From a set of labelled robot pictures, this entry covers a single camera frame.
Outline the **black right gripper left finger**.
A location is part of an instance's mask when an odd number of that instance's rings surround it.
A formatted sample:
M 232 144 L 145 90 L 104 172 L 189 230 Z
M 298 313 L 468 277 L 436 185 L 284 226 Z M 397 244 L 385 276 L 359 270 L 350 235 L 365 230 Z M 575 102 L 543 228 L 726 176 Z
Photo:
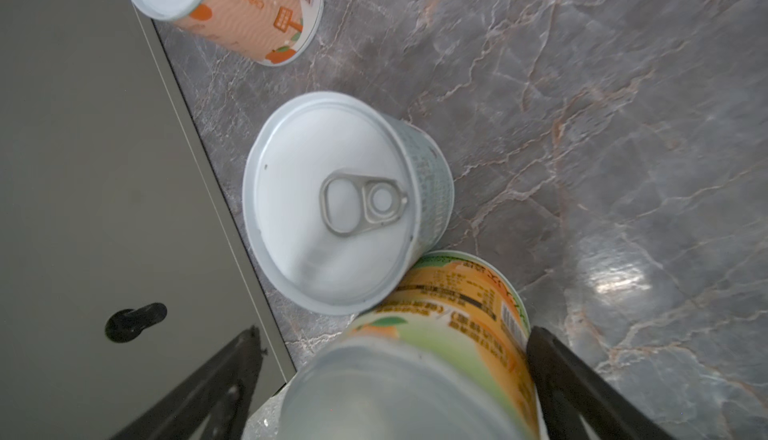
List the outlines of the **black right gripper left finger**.
M 264 358 L 260 332 L 239 333 L 116 439 L 203 439 L 242 437 Z

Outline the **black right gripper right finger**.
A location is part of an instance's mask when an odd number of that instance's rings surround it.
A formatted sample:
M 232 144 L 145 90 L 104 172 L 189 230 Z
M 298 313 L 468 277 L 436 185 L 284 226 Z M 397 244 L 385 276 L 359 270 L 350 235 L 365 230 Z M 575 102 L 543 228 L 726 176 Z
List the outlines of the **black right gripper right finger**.
M 526 358 L 551 439 L 669 439 L 549 330 L 531 330 Z

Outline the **green orange label can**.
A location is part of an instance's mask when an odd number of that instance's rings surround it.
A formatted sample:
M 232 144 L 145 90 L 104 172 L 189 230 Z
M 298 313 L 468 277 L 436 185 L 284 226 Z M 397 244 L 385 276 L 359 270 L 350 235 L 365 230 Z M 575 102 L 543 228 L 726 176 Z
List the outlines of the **green orange label can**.
M 424 255 L 291 381 L 281 439 L 537 439 L 529 315 L 479 257 Z

